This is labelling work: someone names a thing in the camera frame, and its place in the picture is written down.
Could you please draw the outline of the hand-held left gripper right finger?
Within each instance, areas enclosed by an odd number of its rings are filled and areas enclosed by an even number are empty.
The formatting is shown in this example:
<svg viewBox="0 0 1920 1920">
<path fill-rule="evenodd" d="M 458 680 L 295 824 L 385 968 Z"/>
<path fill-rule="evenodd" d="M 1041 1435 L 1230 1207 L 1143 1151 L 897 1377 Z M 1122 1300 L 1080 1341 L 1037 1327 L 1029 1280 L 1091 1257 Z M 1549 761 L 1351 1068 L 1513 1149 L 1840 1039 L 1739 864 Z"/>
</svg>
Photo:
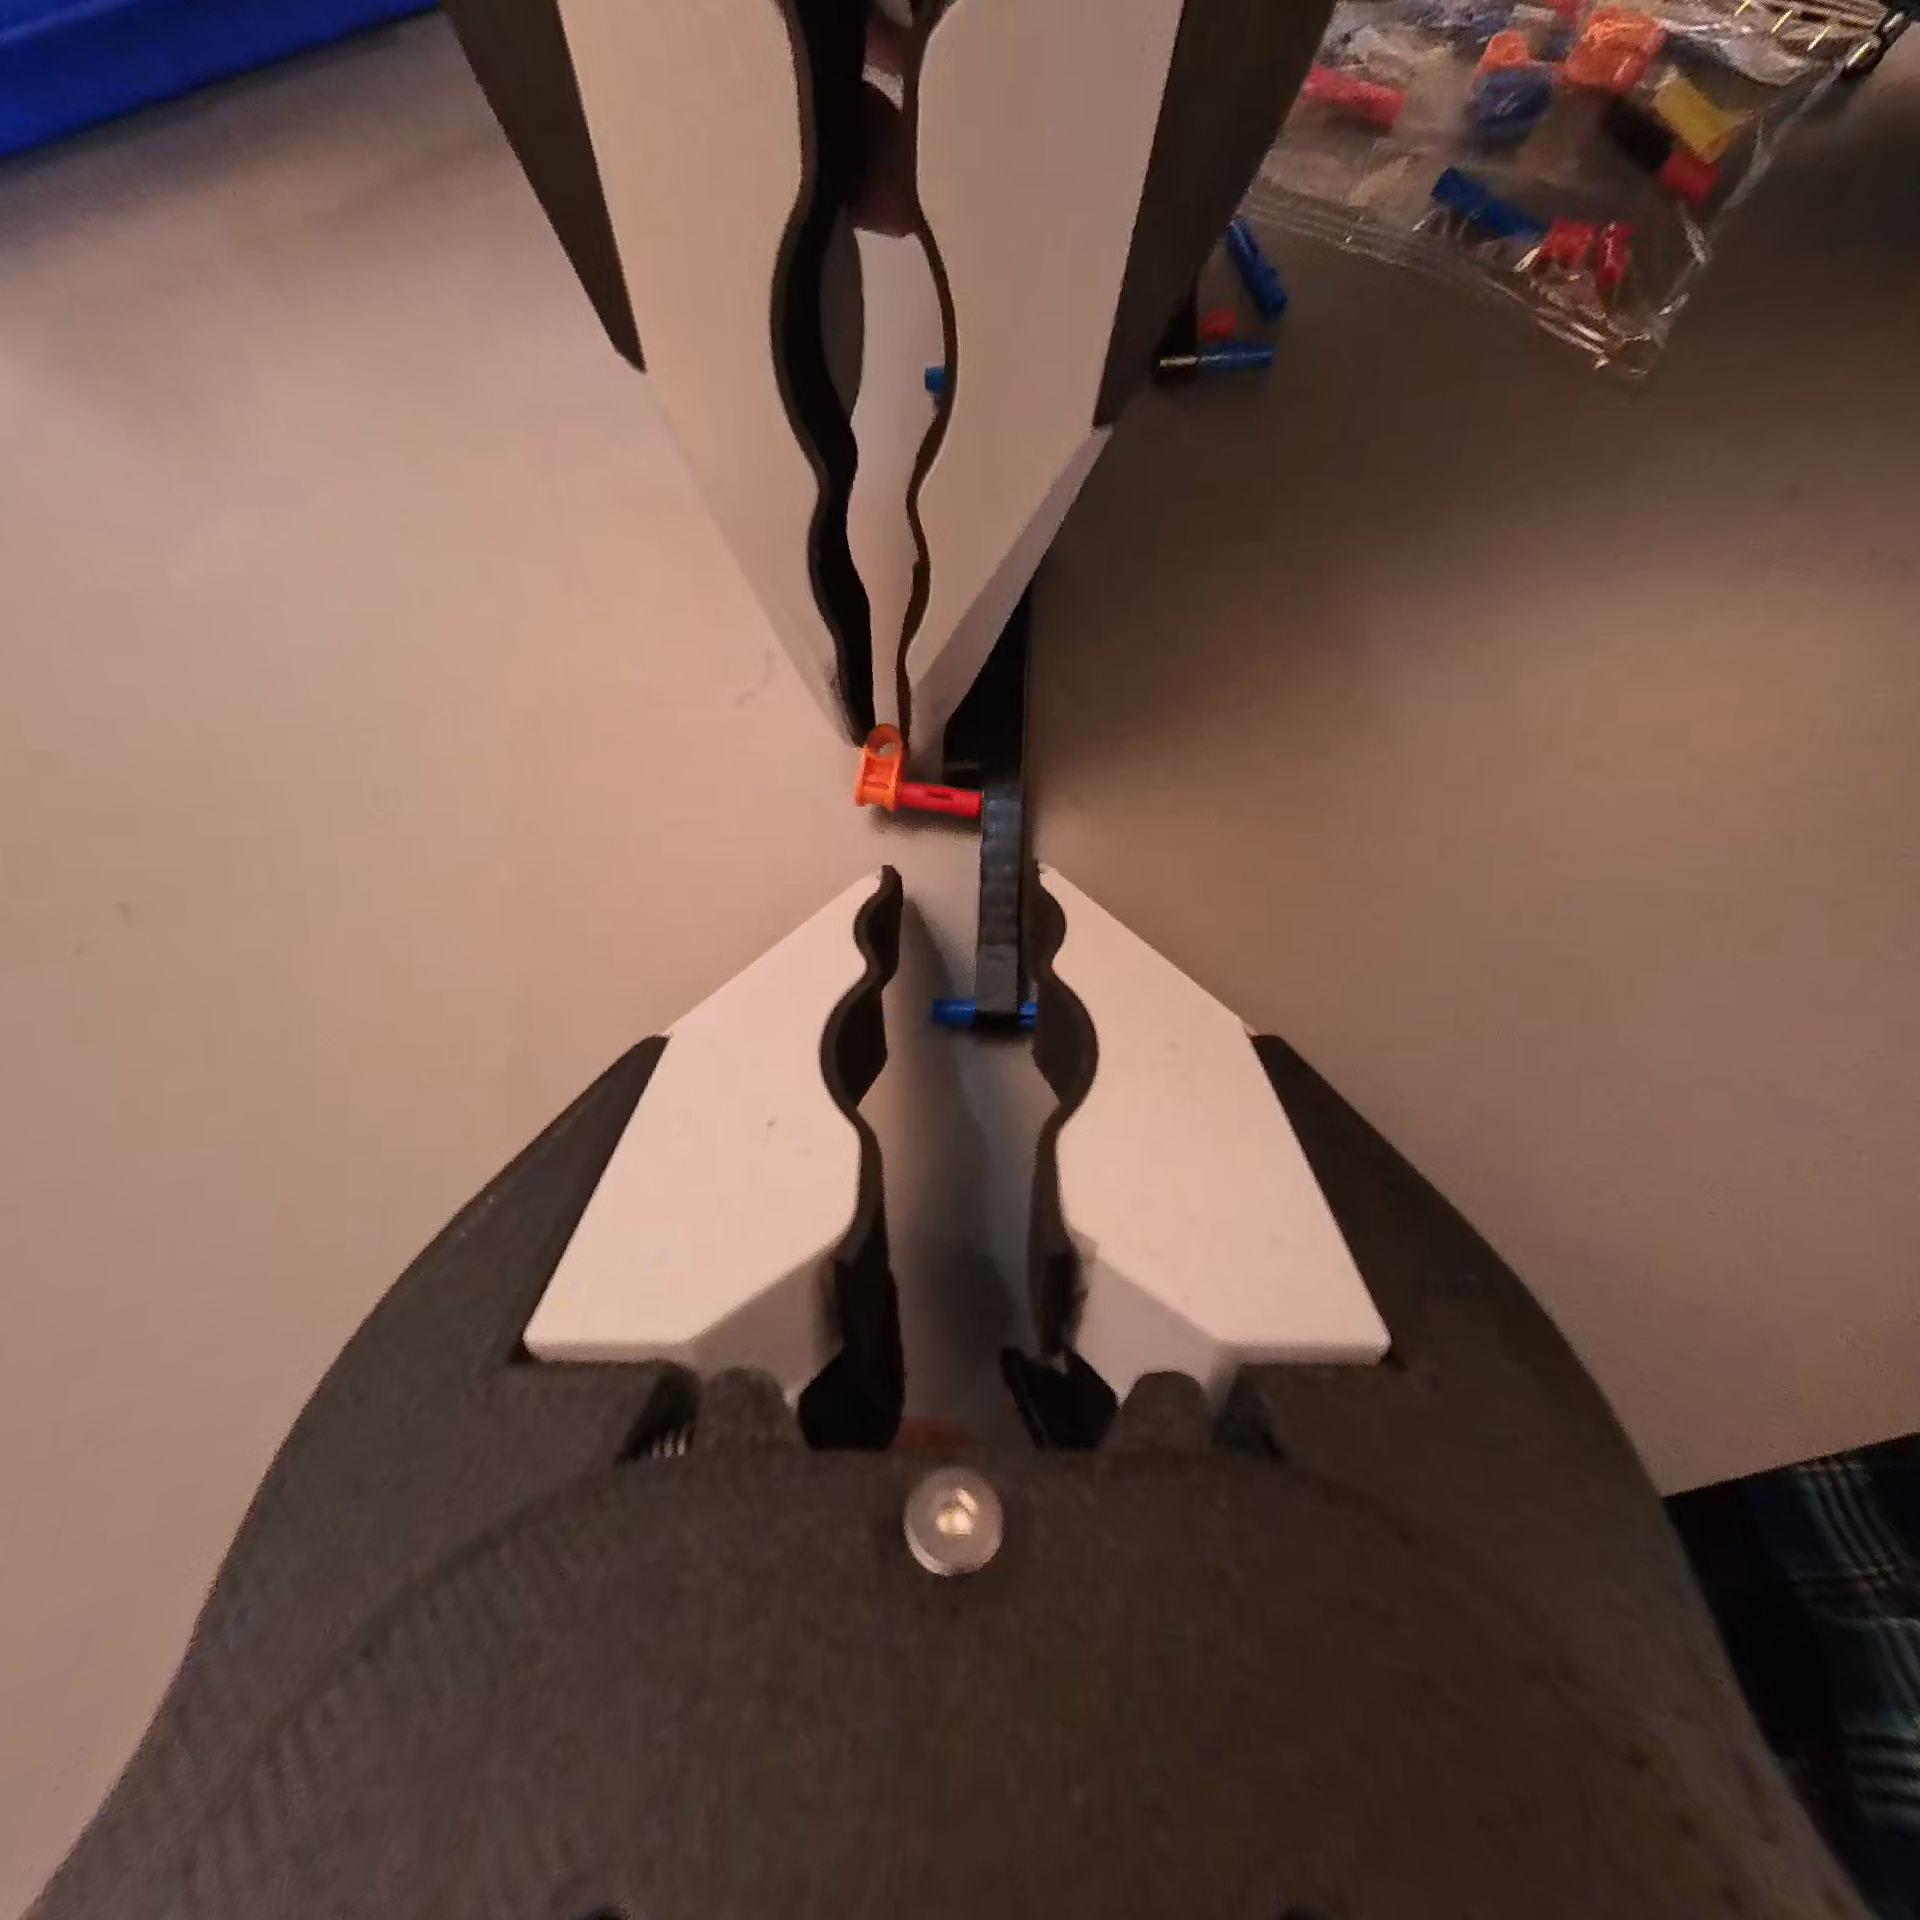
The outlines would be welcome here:
<svg viewBox="0 0 1920 1920">
<path fill-rule="evenodd" d="M 1257 1033 L 1075 881 L 1037 869 L 1030 1060 L 1048 1094 L 1025 1225 L 1037 1448 L 1096 1448 L 1151 1375 L 1217 1414 L 1246 1369 L 1373 1366 L 1389 1332 Z"/>
</svg>

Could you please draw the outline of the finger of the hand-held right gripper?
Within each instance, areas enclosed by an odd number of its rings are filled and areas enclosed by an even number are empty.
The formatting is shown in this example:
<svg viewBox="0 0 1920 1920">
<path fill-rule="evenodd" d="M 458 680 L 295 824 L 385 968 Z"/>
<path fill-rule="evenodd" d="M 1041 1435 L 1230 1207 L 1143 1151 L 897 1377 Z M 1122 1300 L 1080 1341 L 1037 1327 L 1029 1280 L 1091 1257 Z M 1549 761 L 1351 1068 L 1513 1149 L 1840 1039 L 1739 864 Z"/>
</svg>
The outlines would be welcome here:
<svg viewBox="0 0 1920 1920">
<path fill-rule="evenodd" d="M 835 151 L 813 54 L 859 86 L 859 30 L 770 1 L 567 1 L 562 32 L 656 408 L 835 734 L 873 726 L 848 550 L 855 447 L 823 280 Z"/>
<path fill-rule="evenodd" d="M 934 739 L 1107 441 L 1094 422 L 1177 1 L 959 1 L 915 83 L 945 365 L 909 515 L 926 591 L 905 732 Z"/>
</svg>

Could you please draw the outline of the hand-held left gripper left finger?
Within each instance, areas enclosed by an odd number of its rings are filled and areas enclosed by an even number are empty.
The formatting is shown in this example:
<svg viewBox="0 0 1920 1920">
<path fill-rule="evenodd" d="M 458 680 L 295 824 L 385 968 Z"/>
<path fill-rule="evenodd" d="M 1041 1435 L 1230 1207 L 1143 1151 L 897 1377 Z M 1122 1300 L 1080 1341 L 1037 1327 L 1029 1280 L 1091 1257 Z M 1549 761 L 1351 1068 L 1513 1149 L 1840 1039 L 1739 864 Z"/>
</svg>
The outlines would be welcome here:
<svg viewBox="0 0 1920 1920">
<path fill-rule="evenodd" d="M 546 1363 L 775 1381 L 815 1448 L 887 1448 L 905 1350 L 880 1143 L 905 888 L 853 881 L 662 1036 L 526 1331 Z"/>
</svg>

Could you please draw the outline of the long black toy beam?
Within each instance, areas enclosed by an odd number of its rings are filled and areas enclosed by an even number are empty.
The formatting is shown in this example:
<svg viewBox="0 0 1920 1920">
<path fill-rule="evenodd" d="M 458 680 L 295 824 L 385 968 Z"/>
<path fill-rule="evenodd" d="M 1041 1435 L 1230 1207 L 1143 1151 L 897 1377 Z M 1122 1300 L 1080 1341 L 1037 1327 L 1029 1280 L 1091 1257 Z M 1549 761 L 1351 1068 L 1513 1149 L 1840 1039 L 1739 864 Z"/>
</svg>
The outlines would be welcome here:
<svg viewBox="0 0 1920 1920">
<path fill-rule="evenodd" d="M 1025 700 L 1033 656 L 1033 585 L 1023 588 L 971 689 L 944 734 L 944 773 L 979 790 L 975 862 L 975 1033 L 1010 1039 L 1023 1031 L 1023 879 L 1029 805 L 1023 776 Z"/>
</svg>

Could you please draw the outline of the person's right hand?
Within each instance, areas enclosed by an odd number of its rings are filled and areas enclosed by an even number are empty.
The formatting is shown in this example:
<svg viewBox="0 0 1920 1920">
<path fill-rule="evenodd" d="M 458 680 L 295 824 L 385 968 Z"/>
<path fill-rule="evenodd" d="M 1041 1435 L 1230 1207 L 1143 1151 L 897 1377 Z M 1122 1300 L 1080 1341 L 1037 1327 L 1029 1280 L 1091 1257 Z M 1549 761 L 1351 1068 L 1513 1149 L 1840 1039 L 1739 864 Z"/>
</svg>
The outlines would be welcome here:
<svg viewBox="0 0 1920 1920">
<path fill-rule="evenodd" d="M 915 189 L 913 131 L 905 116 L 899 86 L 878 72 L 859 85 L 859 168 L 850 198 L 850 222 L 859 230 L 907 235 L 920 205 Z"/>
</svg>

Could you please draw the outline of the clear bag of toy parts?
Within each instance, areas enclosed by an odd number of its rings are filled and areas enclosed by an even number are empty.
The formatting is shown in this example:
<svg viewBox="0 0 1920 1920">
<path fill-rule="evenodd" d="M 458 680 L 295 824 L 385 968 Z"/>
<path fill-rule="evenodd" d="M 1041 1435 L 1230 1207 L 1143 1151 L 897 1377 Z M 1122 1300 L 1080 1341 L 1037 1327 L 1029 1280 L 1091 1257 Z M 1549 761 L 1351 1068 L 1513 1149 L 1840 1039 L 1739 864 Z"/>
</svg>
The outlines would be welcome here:
<svg viewBox="0 0 1920 1920">
<path fill-rule="evenodd" d="M 1243 212 L 1645 373 L 1786 137 L 1883 62 L 1914 4 L 1618 1 L 1666 24 L 1619 99 L 1555 77 L 1593 4 L 1334 4 Z M 1647 108 L 1671 67 L 1745 111 L 1717 164 Z"/>
</svg>

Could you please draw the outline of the blue plastic bin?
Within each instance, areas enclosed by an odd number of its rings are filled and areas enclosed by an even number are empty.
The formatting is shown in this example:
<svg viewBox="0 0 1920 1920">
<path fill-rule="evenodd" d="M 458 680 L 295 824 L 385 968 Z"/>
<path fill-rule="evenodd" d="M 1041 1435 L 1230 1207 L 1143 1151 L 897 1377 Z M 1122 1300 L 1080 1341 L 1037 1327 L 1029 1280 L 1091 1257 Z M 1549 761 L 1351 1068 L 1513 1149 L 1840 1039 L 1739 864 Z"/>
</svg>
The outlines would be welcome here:
<svg viewBox="0 0 1920 1920">
<path fill-rule="evenodd" d="M 2 155 L 31 153 L 431 1 L 5 1 Z"/>
</svg>

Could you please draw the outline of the orange toy block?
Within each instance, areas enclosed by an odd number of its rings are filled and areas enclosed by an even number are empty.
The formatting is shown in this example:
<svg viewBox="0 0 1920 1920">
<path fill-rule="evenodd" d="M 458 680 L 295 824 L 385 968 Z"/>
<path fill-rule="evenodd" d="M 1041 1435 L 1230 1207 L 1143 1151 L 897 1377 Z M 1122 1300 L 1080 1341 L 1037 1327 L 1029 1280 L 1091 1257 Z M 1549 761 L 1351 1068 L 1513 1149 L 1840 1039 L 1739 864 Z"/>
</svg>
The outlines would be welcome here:
<svg viewBox="0 0 1920 1920">
<path fill-rule="evenodd" d="M 1637 4 L 1587 7 L 1555 64 L 1563 86 L 1625 96 L 1633 91 L 1666 46 L 1666 24 Z"/>
</svg>

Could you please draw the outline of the yellow toy block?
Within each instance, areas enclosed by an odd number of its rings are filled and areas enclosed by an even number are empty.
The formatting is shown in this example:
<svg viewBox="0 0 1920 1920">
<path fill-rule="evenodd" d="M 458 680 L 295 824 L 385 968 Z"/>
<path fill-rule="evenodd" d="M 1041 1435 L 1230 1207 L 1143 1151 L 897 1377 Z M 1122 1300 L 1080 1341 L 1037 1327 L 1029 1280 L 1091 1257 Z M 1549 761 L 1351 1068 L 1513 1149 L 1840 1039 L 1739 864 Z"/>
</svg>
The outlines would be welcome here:
<svg viewBox="0 0 1920 1920">
<path fill-rule="evenodd" d="M 1666 132 L 1705 164 L 1717 164 L 1730 151 L 1745 120 L 1745 111 L 1722 108 L 1672 67 L 1653 85 L 1647 108 Z"/>
</svg>

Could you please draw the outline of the person's plaid clothing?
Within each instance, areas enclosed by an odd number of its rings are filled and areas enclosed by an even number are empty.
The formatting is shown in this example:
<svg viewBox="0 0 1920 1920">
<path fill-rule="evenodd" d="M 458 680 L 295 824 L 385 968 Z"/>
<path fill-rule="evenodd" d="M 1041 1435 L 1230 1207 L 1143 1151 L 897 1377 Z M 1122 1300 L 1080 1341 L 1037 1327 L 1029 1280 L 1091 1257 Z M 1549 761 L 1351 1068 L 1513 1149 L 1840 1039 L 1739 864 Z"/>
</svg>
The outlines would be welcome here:
<svg viewBox="0 0 1920 1920">
<path fill-rule="evenodd" d="M 1734 1680 L 1817 1832 L 1918 1916 L 1918 1437 L 1663 1502 Z"/>
</svg>

